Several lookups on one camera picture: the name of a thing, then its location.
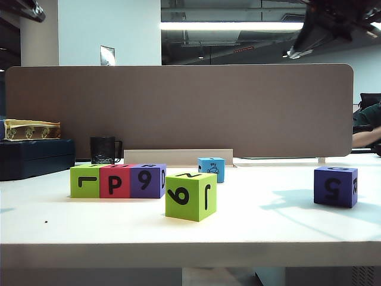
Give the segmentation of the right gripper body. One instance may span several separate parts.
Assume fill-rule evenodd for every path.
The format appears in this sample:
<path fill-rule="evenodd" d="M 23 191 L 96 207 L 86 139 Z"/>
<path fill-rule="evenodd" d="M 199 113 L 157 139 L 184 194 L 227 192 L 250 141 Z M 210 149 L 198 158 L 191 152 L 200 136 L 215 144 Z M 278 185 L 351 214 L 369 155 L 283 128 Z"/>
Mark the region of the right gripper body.
<path fill-rule="evenodd" d="M 334 38 L 351 40 L 358 30 L 373 38 L 380 36 L 380 1 L 305 1 L 303 31 L 319 28 Z"/>

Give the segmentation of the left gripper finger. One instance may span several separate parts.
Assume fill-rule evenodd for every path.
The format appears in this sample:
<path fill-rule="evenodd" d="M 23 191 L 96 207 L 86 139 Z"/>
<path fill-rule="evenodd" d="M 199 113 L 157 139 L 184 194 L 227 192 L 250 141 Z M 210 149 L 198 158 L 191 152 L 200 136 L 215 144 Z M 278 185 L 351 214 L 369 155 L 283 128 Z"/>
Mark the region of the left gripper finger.
<path fill-rule="evenodd" d="M 43 8 L 35 0 L 5 0 L 5 10 L 29 20 L 45 20 Z"/>

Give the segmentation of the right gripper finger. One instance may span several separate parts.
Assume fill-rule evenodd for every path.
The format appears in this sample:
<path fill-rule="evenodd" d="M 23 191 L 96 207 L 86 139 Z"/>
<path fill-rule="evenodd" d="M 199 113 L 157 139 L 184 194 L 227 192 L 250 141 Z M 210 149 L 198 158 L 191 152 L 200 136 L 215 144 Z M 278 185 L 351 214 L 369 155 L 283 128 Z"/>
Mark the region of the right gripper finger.
<path fill-rule="evenodd" d="M 317 10 L 315 6 L 306 8 L 304 24 L 295 42 L 287 52 L 289 58 L 300 58 L 313 52 L 315 41 L 313 30 L 316 25 Z"/>
<path fill-rule="evenodd" d="M 334 39 L 332 24 L 333 18 L 328 13 L 317 11 L 316 25 L 313 30 L 313 39 L 316 40 L 313 46 L 314 49 Z"/>

